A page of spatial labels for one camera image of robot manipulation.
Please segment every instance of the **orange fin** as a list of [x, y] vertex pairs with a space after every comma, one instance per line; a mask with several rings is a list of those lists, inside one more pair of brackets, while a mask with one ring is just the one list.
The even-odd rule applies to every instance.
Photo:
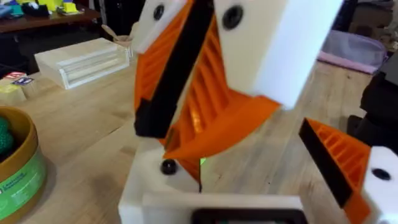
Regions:
[[141, 98], [150, 100], [175, 43], [191, 10], [193, 0], [188, 0], [183, 9], [159, 35], [148, 50], [138, 56], [136, 84], [134, 88], [134, 110]]
[[370, 214], [361, 196], [371, 148], [341, 131], [304, 119], [300, 137], [352, 224]]
[[213, 16], [174, 133], [167, 136], [172, 144], [166, 146], [164, 157], [201, 159], [222, 152], [254, 131], [278, 107], [265, 97], [228, 88]]

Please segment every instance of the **white base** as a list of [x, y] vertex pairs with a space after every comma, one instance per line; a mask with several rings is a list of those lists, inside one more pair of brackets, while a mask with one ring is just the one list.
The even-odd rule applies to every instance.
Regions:
[[189, 224], [199, 208], [303, 209], [299, 197], [199, 194], [199, 185], [182, 167], [175, 175], [161, 173], [163, 154], [154, 139], [139, 147], [119, 203], [122, 224]]

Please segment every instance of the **black strip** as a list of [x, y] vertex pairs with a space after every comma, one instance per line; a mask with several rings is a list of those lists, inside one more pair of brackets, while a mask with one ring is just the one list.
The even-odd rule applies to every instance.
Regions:
[[199, 55], [214, 13], [213, 0], [193, 3], [151, 101], [141, 101], [134, 127], [139, 136], [164, 138]]
[[303, 211], [296, 209], [209, 208], [196, 210], [191, 216], [191, 224], [213, 224], [225, 221], [308, 223]]
[[304, 119], [303, 125], [299, 133], [305, 147], [315, 161], [324, 180], [329, 186], [333, 196], [340, 206], [343, 208], [347, 200], [351, 197], [353, 190], [344, 178], [337, 164], [329, 155], [327, 149], [319, 140], [307, 119]]

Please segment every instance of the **small cube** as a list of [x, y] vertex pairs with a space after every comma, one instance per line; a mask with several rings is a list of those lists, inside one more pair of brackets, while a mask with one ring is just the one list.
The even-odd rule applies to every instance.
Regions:
[[65, 12], [77, 12], [76, 5], [72, 2], [63, 3], [63, 10]]

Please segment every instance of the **green object in bowl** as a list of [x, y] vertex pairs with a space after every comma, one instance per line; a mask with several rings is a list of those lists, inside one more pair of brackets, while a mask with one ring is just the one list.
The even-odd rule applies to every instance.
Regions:
[[13, 144], [14, 138], [10, 133], [0, 133], [0, 154], [10, 150]]
[[0, 117], [0, 134], [7, 133], [8, 131], [8, 120]]

